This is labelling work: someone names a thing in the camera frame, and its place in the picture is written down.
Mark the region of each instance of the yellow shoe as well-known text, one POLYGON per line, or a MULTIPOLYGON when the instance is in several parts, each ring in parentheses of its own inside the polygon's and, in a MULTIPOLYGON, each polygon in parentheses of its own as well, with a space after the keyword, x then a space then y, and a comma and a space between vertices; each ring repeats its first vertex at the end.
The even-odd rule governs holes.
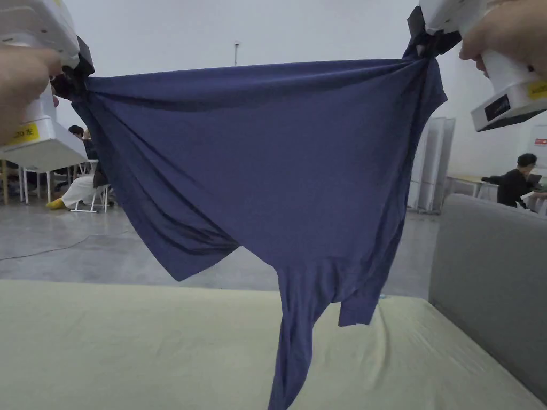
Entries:
POLYGON ((65 209, 65 203, 62 199, 51 201, 50 203, 47 203, 45 206, 47 206, 51 210, 58 210, 58 209, 65 209))

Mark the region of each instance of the laptop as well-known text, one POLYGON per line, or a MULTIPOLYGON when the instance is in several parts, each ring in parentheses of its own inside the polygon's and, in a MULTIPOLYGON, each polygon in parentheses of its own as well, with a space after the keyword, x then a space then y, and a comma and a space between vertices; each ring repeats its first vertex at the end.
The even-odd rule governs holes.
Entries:
POLYGON ((543 178, 543 175, 538 174, 530 174, 528 176, 528 182, 531 183, 533 186, 537 186, 539 184, 539 181, 543 178))

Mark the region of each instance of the white pants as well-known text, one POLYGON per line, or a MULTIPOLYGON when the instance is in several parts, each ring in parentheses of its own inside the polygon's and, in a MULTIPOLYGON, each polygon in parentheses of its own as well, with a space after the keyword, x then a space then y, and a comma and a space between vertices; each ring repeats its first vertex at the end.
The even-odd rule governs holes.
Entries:
POLYGON ((95 189, 93 188, 93 174, 83 175, 80 178, 76 178, 70 188, 61 197, 61 200, 66 207, 71 207, 77 204, 79 201, 83 201, 85 204, 93 201, 93 194, 95 189))

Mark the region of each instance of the hand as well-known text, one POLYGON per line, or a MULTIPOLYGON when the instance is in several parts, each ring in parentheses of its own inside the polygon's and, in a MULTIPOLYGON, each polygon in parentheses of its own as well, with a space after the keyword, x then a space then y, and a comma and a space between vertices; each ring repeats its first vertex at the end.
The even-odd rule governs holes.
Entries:
POLYGON ((487 74, 480 55, 488 49, 533 66, 547 79, 547 1, 503 2, 464 37, 460 57, 475 60, 487 74))
POLYGON ((61 72, 56 51, 0 46, 0 147, 11 139, 25 109, 44 92, 50 76, 61 72))

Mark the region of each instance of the black label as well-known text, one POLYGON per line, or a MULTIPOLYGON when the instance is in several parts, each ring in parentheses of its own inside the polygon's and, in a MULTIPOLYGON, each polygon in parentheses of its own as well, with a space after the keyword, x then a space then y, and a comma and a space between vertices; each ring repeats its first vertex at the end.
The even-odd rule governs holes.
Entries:
POLYGON ((486 113, 486 119, 492 121, 493 119, 498 118, 503 113, 506 113, 511 109, 511 104, 509 103, 509 97, 504 95, 501 98, 495 100, 492 104, 484 109, 486 113))

